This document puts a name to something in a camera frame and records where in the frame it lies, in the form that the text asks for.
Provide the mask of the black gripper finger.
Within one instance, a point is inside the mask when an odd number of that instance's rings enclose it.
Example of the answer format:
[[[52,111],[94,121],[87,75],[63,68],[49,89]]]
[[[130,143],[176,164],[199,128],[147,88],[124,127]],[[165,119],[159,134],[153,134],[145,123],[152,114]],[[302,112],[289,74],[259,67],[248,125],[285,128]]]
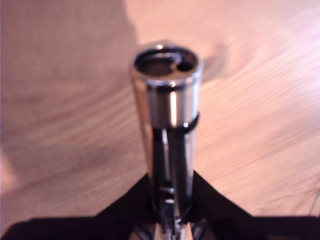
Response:
[[[231,219],[241,222],[253,218],[247,211],[219,193],[196,171],[193,172],[192,198],[200,213],[212,220]]]
[[[108,225],[140,225],[157,222],[152,204],[150,180],[145,174],[127,193],[98,213],[96,217]]]

